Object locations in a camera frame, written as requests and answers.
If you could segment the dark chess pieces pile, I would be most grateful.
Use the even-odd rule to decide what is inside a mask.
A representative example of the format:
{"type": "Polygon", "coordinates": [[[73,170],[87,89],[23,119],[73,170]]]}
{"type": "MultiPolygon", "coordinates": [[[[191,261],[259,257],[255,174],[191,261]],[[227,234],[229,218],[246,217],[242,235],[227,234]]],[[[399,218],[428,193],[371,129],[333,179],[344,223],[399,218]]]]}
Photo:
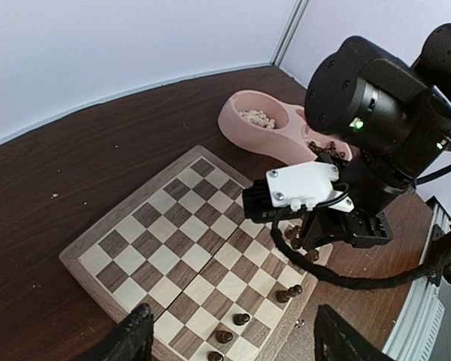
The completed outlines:
{"type": "Polygon", "coordinates": [[[322,147],[320,144],[316,143],[315,141],[310,141],[307,146],[317,156],[324,153],[324,154],[327,154],[332,157],[336,157],[339,159],[345,159],[346,155],[347,155],[345,152],[339,151],[336,148],[336,144],[334,141],[330,141],[324,147],[322,147]]]}

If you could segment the pink double bowl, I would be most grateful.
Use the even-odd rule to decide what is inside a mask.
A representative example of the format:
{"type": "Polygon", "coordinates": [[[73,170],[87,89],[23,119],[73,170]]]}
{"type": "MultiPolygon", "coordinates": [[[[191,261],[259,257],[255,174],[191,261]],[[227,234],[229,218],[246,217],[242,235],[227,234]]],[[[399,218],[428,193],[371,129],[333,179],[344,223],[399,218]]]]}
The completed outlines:
{"type": "Polygon", "coordinates": [[[255,90],[233,94],[219,113],[218,127],[236,146],[287,165],[314,161],[326,148],[341,159],[353,157],[346,143],[313,131],[302,106],[255,90]]]}

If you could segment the white chess pieces pile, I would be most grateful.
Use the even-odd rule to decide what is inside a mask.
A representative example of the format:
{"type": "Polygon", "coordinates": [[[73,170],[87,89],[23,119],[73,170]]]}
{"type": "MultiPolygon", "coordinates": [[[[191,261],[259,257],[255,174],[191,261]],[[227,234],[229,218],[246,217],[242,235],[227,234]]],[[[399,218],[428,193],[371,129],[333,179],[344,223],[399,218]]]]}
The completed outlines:
{"type": "Polygon", "coordinates": [[[276,125],[275,119],[270,118],[262,110],[240,111],[239,115],[248,123],[261,127],[263,129],[274,129],[276,125]]]}

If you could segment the dark bishop chess piece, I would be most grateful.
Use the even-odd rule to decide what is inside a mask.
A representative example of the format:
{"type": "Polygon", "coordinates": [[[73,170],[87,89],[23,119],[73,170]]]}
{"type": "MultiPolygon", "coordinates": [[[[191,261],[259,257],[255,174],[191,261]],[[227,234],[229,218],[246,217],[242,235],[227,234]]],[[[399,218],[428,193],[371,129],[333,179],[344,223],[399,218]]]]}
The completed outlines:
{"type": "Polygon", "coordinates": [[[278,290],[276,292],[276,300],[281,304],[285,304],[290,299],[293,299],[296,296],[299,296],[302,292],[303,292],[302,285],[296,284],[287,290],[278,290]]]}

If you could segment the front aluminium rail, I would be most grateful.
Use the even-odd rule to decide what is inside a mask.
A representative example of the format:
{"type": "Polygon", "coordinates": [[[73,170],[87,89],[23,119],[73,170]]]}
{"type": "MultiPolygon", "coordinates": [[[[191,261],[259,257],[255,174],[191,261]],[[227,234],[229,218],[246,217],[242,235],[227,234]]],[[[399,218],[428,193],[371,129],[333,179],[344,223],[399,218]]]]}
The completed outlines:
{"type": "MultiPolygon", "coordinates": [[[[433,243],[450,231],[451,216],[432,196],[427,206],[433,212],[420,262],[425,262],[433,243]]],[[[415,280],[401,312],[383,347],[383,353],[395,360],[429,360],[440,331],[444,306],[438,298],[442,278],[415,280]]]]}

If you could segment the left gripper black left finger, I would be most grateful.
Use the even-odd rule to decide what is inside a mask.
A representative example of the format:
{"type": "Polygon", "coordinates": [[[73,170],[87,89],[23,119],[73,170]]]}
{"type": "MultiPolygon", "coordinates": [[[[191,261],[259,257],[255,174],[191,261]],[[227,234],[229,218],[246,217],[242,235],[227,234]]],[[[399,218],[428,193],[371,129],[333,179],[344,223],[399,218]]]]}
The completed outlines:
{"type": "Polygon", "coordinates": [[[92,360],[151,360],[153,314],[141,303],[92,349],[92,360]]]}

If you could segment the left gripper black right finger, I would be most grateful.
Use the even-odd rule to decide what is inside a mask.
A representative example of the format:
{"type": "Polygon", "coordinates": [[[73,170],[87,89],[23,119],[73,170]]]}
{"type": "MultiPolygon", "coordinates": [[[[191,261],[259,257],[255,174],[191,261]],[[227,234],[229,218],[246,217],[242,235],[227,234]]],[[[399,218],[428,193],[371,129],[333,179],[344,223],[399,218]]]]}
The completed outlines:
{"type": "Polygon", "coordinates": [[[320,305],[314,320],[316,361],[391,361],[330,305],[320,305]]]}

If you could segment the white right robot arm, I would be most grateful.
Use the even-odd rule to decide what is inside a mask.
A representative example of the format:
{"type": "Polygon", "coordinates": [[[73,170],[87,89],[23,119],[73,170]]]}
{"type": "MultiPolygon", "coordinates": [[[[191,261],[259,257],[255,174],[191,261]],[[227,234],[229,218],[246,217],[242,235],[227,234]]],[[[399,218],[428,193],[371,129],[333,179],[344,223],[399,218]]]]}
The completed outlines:
{"type": "Polygon", "coordinates": [[[451,165],[428,171],[442,152],[451,152],[451,23],[428,36],[412,65],[361,36],[347,38],[314,72],[304,112],[313,131],[359,152],[338,166],[352,212],[309,214],[301,246],[387,244],[392,232],[383,210],[451,172],[451,165]]]}

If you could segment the dark pawn chess piece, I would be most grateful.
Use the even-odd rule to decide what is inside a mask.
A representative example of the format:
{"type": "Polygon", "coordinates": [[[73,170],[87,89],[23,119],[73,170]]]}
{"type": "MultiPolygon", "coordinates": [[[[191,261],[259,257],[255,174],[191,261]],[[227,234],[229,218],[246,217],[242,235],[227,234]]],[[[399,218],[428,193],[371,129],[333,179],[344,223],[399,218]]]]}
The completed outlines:
{"type": "Polygon", "coordinates": [[[233,323],[236,326],[243,326],[250,321],[250,315],[247,313],[235,314],[233,316],[233,323]]]}
{"type": "Polygon", "coordinates": [[[223,361],[224,356],[217,351],[211,351],[207,354],[207,360],[208,361],[223,361]]]}

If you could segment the right aluminium frame post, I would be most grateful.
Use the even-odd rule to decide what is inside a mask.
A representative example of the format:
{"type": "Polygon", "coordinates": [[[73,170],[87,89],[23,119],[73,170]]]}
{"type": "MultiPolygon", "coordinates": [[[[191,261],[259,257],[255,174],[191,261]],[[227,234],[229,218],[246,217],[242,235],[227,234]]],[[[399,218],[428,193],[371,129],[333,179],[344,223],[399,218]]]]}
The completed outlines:
{"type": "Polygon", "coordinates": [[[310,0],[296,0],[291,13],[286,21],[286,25],[281,33],[277,46],[272,54],[270,64],[280,67],[285,57],[286,51],[300,25],[301,19],[307,11],[310,0]]]}

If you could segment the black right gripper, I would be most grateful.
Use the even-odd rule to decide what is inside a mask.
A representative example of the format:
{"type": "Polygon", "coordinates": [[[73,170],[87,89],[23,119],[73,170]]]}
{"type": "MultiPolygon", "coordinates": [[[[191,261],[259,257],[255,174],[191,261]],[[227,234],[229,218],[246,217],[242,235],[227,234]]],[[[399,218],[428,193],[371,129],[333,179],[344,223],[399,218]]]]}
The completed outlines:
{"type": "Polygon", "coordinates": [[[367,39],[352,36],[315,71],[304,101],[308,126],[358,149],[340,168],[353,210],[320,211],[305,243],[355,248],[392,240],[384,209],[398,196],[451,172],[429,166],[451,152],[451,105],[414,69],[367,39]]]}

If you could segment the dark knight chess piece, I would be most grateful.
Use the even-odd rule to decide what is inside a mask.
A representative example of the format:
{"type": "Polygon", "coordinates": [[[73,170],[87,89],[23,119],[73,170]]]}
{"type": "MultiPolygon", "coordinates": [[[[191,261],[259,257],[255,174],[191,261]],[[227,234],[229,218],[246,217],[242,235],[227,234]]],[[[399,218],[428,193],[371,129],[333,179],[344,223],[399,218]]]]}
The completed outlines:
{"type": "Polygon", "coordinates": [[[319,260],[319,251],[316,249],[312,249],[304,255],[304,258],[308,262],[314,263],[319,260]]]}

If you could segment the dark rook chess piece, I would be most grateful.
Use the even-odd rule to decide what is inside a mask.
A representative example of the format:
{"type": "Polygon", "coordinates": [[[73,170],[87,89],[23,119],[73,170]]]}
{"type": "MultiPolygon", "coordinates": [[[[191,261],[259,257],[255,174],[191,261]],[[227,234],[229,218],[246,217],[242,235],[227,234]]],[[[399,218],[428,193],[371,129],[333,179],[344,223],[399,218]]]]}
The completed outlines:
{"type": "Polygon", "coordinates": [[[215,339],[220,344],[227,344],[234,339],[234,335],[230,331],[218,330],[215,332],[215,339]]]}
{"type": "Polygon", "coordinates": [[[292,228],[288,228],[286,230],[285,236],[289,239],[290,247],[293,250],[298,250],[301,247],[301,241],[299,238],[300,231],[300,226],[293,226],[292,228]]]}

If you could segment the wooden chess board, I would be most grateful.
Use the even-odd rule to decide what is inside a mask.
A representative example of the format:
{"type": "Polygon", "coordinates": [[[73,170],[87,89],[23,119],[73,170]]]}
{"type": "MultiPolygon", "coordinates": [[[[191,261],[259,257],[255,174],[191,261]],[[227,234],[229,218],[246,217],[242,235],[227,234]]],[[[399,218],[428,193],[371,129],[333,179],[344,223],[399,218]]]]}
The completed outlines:
{"type": "Polygon", "coordinates": [[[248,179],[204,147],[171,163],[60,253],[115,321],[138,304],[154,316],[160,360],[274,360],[316,280],[274,246],[269,225],[244,218],[248,179]],[[278,290],[300,284],[287,303],[278,290]],[[235,314],[247,313],[243,326],[235,314]],[[220,344],[218,330],[234,339],[220,344]]]}

